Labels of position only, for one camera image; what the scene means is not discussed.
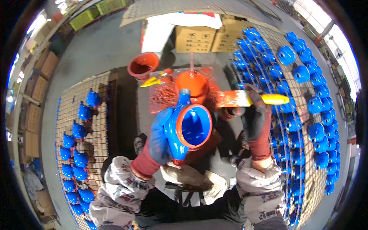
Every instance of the red paint container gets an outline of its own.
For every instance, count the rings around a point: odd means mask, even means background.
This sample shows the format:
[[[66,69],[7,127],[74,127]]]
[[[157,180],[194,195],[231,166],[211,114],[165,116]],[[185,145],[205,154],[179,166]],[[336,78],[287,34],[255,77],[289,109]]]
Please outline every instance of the red paint container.
[[[145,82],[149,74],[159,66],[159,57],[152,52],[136,56],[128,65],[128,73],[137,80]]]

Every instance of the worker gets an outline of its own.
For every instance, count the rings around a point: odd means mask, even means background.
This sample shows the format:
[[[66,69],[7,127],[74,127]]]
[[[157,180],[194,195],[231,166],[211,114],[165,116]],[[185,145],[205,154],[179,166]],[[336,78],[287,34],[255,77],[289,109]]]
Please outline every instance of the worker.
[[[211,205],[182,207],[155,188],[152,175],[172,160],[163,130],[173,112],[169,107],[156,115],[150,137],[136,159],[112,159],[99,197],[89,207],[97,229],[128,230],[136,221],[141,229],[150,230],[228,230],[241,229],[248,219],[255,230],[286,230],[281,170],[271,158],[269,147],[271,109],[255,87],[245,88],[254,104],[242,116],[252,156],[238,164],[233,189]]]

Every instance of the red glove cuff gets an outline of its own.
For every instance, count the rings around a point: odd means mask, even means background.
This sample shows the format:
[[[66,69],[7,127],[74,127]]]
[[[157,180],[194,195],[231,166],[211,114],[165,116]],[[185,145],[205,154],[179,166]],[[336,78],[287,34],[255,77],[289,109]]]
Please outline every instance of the red glove cuff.
[[[150,180],[152,175],[160,168],[160,164],[149,155],[149,141],[142,150],[142,153],[130,163],[132,173],[141,180]]]
[[[265,122],[257,140],[248,141],[252,153],[252,160],[265,160],[271,156],[269,134],[271,128],[271,111],[265,113]]]

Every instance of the orange paint rim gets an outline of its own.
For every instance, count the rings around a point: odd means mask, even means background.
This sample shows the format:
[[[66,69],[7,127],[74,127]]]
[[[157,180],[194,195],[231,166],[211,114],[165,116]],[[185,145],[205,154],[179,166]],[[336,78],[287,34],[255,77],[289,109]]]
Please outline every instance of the orange paint rim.
[[[204,109],[206,111],[206,113],[208,115],[208,118],[209,118],[209,131],[208,131],[208,134],[207,134],[206,139],[202,143],[200,143],[199,145],[192,145],[192,144],[189,144],[185,140],[185,138],[183,136],[183,133],[181,131],[181,128],[182,128],[182,125],[183,125],[183,120],[184,120],[185,114],[189,110],[191,110],[193,108],[197,108],[197,107],[200,107],[200,108],[202,108],[202,109]],[[178,136],[179,141],[183,145],[185,145],[185,146],[187,146],[187,147],[189,147],[191,149],[198,148],[198,147],[202,146],[204,143],[206,143],[208,141],[209,137],[211,136],[211,132],[212,132],[212,117],[211,117],[211,114],[209,113],[209,111],[208,111],[208,109],[206,107],[204,107],[203,105],[199,105],[199,104],[193,104],[193,105],[189,105],[189,106],[185,107],[184,109],[182,109],[180,111],[180,113],[178,115],[178,119],[176,121],[176,135]]]

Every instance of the paint bucket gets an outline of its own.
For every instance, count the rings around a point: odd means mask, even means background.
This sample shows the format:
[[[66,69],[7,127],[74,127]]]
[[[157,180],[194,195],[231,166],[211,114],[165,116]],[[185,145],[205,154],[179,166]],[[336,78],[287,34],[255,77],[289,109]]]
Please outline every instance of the paint bucket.
[[[159,66],[159,57],[152,52],[136,56],[128,65],[128,73],[136,79],[145,82],[149,74]]]
[[[189,89],[190,101],[193,104],[203,104],[209,90],[207,78],[199,72],[192,71],[180,74],[175,82],[175,88],[178,93],[180,89]]]
[[[164,124],[165,136],[175,165],[183,165],[189,149],[199,148],[209,139],[212,118],[206,107],[191,104],[191,92],[179,91],[179,100],[173,114]]]

